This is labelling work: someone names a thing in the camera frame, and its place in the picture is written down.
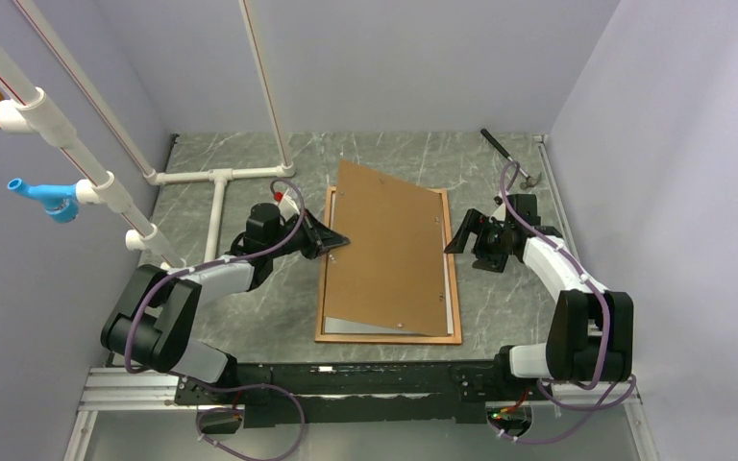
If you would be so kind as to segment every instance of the blue valve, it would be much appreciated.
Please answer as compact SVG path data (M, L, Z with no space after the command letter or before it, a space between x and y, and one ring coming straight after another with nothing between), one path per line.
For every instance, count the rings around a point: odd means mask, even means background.
M22 197L39 201L46 214L56 223L68 223L78 215L75 184L28 185L20 178L15 178L7 184L7 188Z

